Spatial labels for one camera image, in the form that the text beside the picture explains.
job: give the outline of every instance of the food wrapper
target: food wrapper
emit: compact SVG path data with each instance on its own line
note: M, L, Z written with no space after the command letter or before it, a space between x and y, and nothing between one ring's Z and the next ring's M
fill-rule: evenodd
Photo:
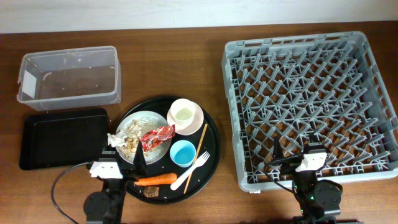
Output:
M148 131L140 141L144 152L152 151L156 146L175 136L175 125L162 126L158 129Z

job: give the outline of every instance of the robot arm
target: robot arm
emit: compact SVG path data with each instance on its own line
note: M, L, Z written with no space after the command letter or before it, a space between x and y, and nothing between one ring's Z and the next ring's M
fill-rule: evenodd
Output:
M103 188L100 192L90 194L84 202L87 224L121 223L127 183L137 181L140 175L146 174L147 166L141 142L130 169L121 170L118 159L115 152L104 152L98 162L88 167L92 177L103 181Z
M317 178L317 171L326 166L326 152L326 147L311 134L310 143L304 145L301 154L284 157L279 140L274 139L270 166L281 165L280 173L293 178L292 191L303 215L294 217L295 223L336 223L335 216L340 214L342 186Z

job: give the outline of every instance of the gray dish rack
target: gray dish rack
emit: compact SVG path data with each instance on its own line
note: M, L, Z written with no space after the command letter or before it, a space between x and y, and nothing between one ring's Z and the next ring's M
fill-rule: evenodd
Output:
M369 42L342 32L228 42L222 60L238 184L259 193L291 187L271 161L274 136L284 155L314 132L331 153L319 179L359 182L398 175L398 119Z

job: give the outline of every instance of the black round tray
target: black round tray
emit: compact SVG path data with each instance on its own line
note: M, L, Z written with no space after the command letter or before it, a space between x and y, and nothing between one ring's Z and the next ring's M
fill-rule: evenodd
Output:
M169 111L169 108L171 107L172 103L179 98L180 97L176 96L162 96L146 100L138 104L137 106L133 107L133 109L129 110L120 120L120 122L125 117L138 111L153 111L166 118L167 112ZM221 143L220 143L220 135L218 134L216 124L205 110L203 110L203 114L205 115L205 120L201 128L197 132L195 132L190 136L182 136L180 134L176 134L175 137L172 138L172 144L178 140L184 139L192 142L192 144L195 147L197 147L205 123L208 123L208 128L206 130L206 134L203 139L198 156L200 156L205 151L208 151L210 153L210 158L206 161L206 163L203 166L193 171L191 181L189 183L186 194L184 194L183 191L187 181L185 181L177 190L171 190L170 185L160 185L159 196L154 198L145 197L144 196L145 187L136 186L134 185L134 183L130 182L127 185L127 192L129 194L131 194L133 197L138 198L139 200L142 200L143 202L160 205L160 204L170 204L170 203L180 202L182 200L192 197L202 188L204 188L204 186L211 179L211 176L213 176L217 168L217 165L220 161ZM122 164L121 167L126 167L128 165L129 164L127 162L124 162L124 164ZM169 172L174 172L177 174L177 176L180 176L188 168L189 167L182 168L174 164L170 158L170 154L168 151L163 158L161 158L160 160L158 160L153 164L147 165L147 176L152 177L160 174L166 174Z

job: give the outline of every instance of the clear plastic container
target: clear plastic container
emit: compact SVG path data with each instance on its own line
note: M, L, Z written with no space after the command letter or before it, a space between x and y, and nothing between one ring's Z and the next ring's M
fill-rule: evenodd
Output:
M26 54L18 83L18 102L38 111L121 101L121 69L112 46Z

